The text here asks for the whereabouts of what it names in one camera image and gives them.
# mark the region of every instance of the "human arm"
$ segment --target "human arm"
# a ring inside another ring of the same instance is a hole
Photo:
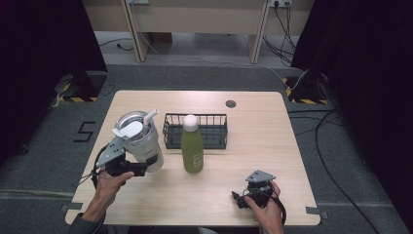
[[[280,196],[280,189],[277,184],[271,181],[271,186],[273,187],[274,193],[273,197]],[[251,207],[252,211],[255,213],[255,220],[259,222],[260,226],[268,234],[283,234],[282,229],[282,212],[273,199],[268,200],[268,204],[265,208],[259,208],[254,200],[250,197],[244,197],[246,203]]]
[[[113,177],[104,170],[100,171],[94,197],[86,211],[76,216],[67,233],[94,233],[102,224],[107,208],[115,201],[117,192],[131,177],[133,172]]]

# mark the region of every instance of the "green bottle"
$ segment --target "green bottle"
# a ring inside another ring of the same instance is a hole
[[[183,166],[188,173],[198,173],[204,167],[204,142],[195,115],[183,119],[181,140]]]

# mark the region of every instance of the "sleeve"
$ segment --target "sleeve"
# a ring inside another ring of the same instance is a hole
[[[95,233],[104,221],[104,217],[100,222],[91,222],[82,219],[83,214],[77,214],[76,218],[73,220],[72,225],[70,225],[67,234],[93,234]]]

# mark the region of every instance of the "black curtain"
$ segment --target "black curtain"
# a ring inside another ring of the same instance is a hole
[[[23,144],[66,74],[107,71],[82,1],[0,3],[0,164]]]
[[[292,61],[328,76],[355,143],[410,232],[412,9],[411,0],[316,0]]]

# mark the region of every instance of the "black wire basket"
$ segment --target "black wire basket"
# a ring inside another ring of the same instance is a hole
[[[187,114],[167,113],[164,122],[164,141],[167,149],[180,149],[183,132],[183,118]],[[227,147],[226,114],[194,114],[204,141],[204,149],[225,149]]]

